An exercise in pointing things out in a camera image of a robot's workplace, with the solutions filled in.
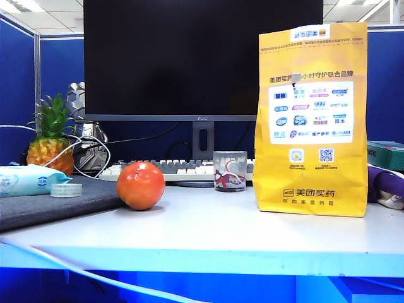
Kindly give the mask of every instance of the white cable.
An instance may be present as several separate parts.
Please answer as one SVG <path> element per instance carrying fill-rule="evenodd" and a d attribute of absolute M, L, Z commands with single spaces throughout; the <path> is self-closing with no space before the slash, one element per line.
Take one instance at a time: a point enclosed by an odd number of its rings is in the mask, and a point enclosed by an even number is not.
<path fill-rule="evenodd" d="M 23 128 L 23 129 L 29 129 L 30 131 L 35 131 L 38 133 L 35 128 L 29 128 L 28 126 L 21 126 L 21 125 L 0 125 L 0 128 Z"/>
<path fill-rule="evenodd" d="M 103 142 L 101 142 L 98 138 L 96 138 L 96 137 L 94 137 L 94 136 L 91 136 L 91 135 L 89 135 L 89 134 L 86 134 L 86 135 L 84 135 L 84 136 L 81 136 L 80 138 L 81 138 L 81 139 L 84 139 L 85 137 L 90 137 L 91 139 L 95 139 L 97 142 L 99 142 L 99 143 L 102 145 L 102 147 L 104 147 L 105 150 L 107 151 L 107 153 L 108 153 L 108 159 L 107 159 L 105 165 L 102 167 L 102 169 L 101 169 L 101 170 L 98 172 L 98 174 L 96 174 L 94 177 L 85 174 L 85 173 L 82 172 L 80 169 L 78 169 L 77 166 L 74 166 L 74 167 L 75 167 L 75 169 L 76 169 L 79 173 L 81 173 L 83 176 L 88 177 L 88 178 L 91 178 L 91 179 L 99 180 L 97 177 L 98 177 L 98 176 L 103 172 L 103 170 L 108 166 L 108 163 L 109 163 L 109 161 L 110 161 L 110 159 L 111 159 L 111 152 L 109 151 L 109 149 L 107 148 L 107 146 L 106 146 Z"/>
<path fill-rule="evenodd" d="M 193 300 L 193 299 L 189 299 L 180 295 L 176 295 L 176 294 L 171 294 L 169 292 L 163 292 L 161 290 L 154 290 L 154 289 L 150 289 L 150 288 L 146 288 L 146 287 L 140 287 L 137 285 L 132 285 L 129 283 L 124 283 L 124 282 L 120 282 L 120 281 L 116 281 L 110 278 L 106 278 L 104 276 L 100 276 L 100 275 L 96 275 L 94 273 L 90 273 L 86 270 L 82 270 L 81 268 L 78 268 L 76 266 L 71 265 L 70 262 L 64 261 L 60 258 L 57 258 L 45 251 L 42 251 L 40 249 L 37 249 L 35 247 L 32 246 L 28 246 L 26 244 L 22 244 L 16 241 L 12 241 L 6 237 L 0 237 L 0 242 L 3 242 L 5 244 L 8 244 L 10 246 L 14 246 L 17 247 L 19 249 L 22 249 L 23 251 L 28 251 L 36 256 L 40 256 L 42 258 L 48 259 L 49 261 L 58 264 L 60 266 L 62 266 L 63 268 L 66 268 L 70 271 L 73 271 L 75 273 L 78 273 L 80 275 L 84 275 L 87 276 L 89 278 L 104 282 L 104 283 L 108 283 L 110 285 L 116 286 L 116 287 L 120 287 L 120 288 L 125 288 L 128 290 L 132 290 L 134 292 L 141 292 L 142 294 L 147 294 L 147 295 L 154 295 L 155 297 L 160 297 L 160 298 L 164 298 L 164 299 L 168 299 L 168 300 L 173 300 L 176 302 L 182 302 L 182 303 L 208 303 L 208 302 L 203 302 L 203 301 L 197 301 L 197 300 Z"/>
<path fill-rule="evenodd" d="M 37 131 L 37 130 L 34 129 L 34 128 L 29 128 L 28 126 L 21 126 L 21 125 L 0 125 L 0 128 L 23 128 L 23 129 L 29 129 L 29 130 L 31 130 L 31 131 L 35 131 L 36 133 L 39 132 L 39 131 Z M 103 142 L 101 142 L 98 138 L 96 138 L 96 137 L 94 137 L 94 136 L 91 136 L 91 135 L 89 135 L 89 134 L 84 135 L 84 136 L 81 136 L 80 138 L 77 137 L 77 136 L 73 136 L 73 135 L 70 135 L 70 136 L 76 138 L 77 141 L 74 142 L 73 144 L 70 144 L 70 145 L 69 145 L 68 147 L 66 147 L 63 151 L 61 151 L 59 154 L 57 154 L 56 157 L 54 157 L 51 161 L 47 162 L 47 163 L 44 165 L 44 167 L 47 167 L 49 164 L 55 162 L 55 161 L 56 161 L 63 153 L 65 153 L 66 151 L 68 151 L 68 150 L 70 150 L 71 148 L 75 147 L 76 145 L 79 145 L 80 143 L 82 143 L 82 140 L 81 140 L 81 139 L 83 139 L 83 138 L 91 138 L 91 139 L 95 139 L 96 141 L 98 141 L 98 142 L 105 148 L 105 150 L 107 151 L 107 154 L 108 154 L 107 162 L 106 162 L 105 165 L 102 167 L 102 169 L 95 175 L 95 177 L 92 177 L 92 176 L 90 176 L 90 175 L 85 174 L 85 173 L 82 172 L 80 169 L 78 169 L 75 165 L 74 165 L 74 167 L 75 167 L 75 169 L 76 169 L 79 173 L 81 173 L 83 176 L 88 177 L 88 178 L 91 178 L 91 179 L 97 179 L 97 177 L 102 173 L 102 171 L 108 166 L 108 163 L 109 163 L 109 161 L 110 161 L 110 159 L 111 159 L 111 152 L 109 151 L 109 149 L 107 148 L 107 146 L 106 146 Z"/>

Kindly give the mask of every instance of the gray mouse pad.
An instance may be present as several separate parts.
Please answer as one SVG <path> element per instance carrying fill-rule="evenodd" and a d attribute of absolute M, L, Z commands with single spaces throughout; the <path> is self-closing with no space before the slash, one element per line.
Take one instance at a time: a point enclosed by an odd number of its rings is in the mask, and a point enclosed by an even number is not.
<path fill-rule="evenodd" d="M 69 183 L 82 183 L 83 194 L 74 198 L 53 198 L 49 194 L 0 198 L 0 232 L 125 205 L 117 197 L 116 182 L 77 175 Z"/>

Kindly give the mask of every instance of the desk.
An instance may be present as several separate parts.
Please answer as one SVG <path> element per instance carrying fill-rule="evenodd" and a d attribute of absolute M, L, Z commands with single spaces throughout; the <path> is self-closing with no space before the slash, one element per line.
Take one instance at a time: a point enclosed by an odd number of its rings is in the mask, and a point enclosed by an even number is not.
<path fill-rule="evenodd" d="M 120 208 L 3 233 L 85 268 L 262 275 L 404 276 L 404 212 L 364 218 L 258 210 L 254 189 L 167 187 L 148 211 Z M 0 245 L 0 266 L 58 268 Z"/>

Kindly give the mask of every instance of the wet wipes pack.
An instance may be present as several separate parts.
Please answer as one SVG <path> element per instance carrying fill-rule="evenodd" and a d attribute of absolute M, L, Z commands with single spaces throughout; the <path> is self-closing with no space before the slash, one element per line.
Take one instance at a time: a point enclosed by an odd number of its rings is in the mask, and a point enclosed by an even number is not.
<path fill-rule="evenodd" d="M 52 184 L 71 179 L 64 172 L 34 164 L 0 166 L 0 198 L 49 194 Z"/>

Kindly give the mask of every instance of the orange tomato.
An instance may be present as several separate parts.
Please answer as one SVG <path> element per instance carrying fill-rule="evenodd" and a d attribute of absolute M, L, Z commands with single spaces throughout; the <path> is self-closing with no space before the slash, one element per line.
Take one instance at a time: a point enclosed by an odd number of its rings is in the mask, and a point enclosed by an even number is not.
<path fill-rule="evenodd" d="M 134 162 L 125 167 L 116 182 L 118 197 L 135 210 L 147 210 L 163 196 L 163 173 L 150 162 Z"/>

